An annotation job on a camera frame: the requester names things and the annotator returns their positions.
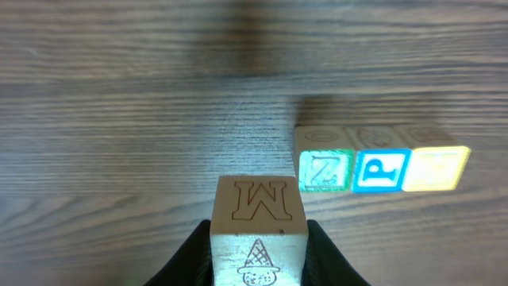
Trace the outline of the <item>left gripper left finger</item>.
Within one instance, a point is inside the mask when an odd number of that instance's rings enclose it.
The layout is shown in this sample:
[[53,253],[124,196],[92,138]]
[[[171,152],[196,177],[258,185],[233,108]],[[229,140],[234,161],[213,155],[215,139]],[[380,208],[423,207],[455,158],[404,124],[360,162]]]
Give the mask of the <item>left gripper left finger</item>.
[[210,220],[202,220],[165,266],[144,286],[212,286]]

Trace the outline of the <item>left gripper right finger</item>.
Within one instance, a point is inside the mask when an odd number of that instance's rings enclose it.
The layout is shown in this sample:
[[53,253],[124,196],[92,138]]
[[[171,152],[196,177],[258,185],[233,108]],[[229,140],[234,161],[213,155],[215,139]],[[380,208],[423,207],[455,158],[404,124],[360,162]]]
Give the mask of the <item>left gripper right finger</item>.
[[370,286],[317,221],[308,220],[307,226],[309,236],[301,286]]

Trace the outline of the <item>white letter A block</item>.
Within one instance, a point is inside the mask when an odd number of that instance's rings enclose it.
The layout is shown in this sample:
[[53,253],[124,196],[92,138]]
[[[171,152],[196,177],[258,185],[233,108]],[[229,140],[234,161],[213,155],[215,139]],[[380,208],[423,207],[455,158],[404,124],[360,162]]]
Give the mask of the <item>white letter A block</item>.
[[302,283],[309,230],[292,176],[222,176],[210,224],[214,284]]

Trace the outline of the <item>green letter Z block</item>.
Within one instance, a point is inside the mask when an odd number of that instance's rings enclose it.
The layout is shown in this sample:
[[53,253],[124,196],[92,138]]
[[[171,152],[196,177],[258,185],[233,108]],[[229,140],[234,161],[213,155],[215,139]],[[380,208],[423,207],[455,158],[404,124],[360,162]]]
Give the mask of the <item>green letter Z block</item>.
[[301,192],[345,192],[355,149],[341,126],[294,128],[294,168]]

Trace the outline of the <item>blue letter P block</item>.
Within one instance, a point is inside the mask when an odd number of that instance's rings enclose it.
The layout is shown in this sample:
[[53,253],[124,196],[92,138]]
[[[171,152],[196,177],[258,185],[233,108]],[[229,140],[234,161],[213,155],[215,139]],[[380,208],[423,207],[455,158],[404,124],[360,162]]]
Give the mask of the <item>blue letter P block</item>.
[[346,126],[344,131],[356,150],[352,192],[401,192],[412,151],[394,128]]

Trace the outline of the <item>yellow block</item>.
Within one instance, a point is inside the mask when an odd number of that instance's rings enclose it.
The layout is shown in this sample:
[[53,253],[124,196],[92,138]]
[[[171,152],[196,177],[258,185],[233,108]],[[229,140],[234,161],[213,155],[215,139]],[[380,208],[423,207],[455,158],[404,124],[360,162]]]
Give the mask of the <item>yellow block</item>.
[[403,191],[456,189],[471,149],[433,123],[398,125],[397,134],[411,149]]

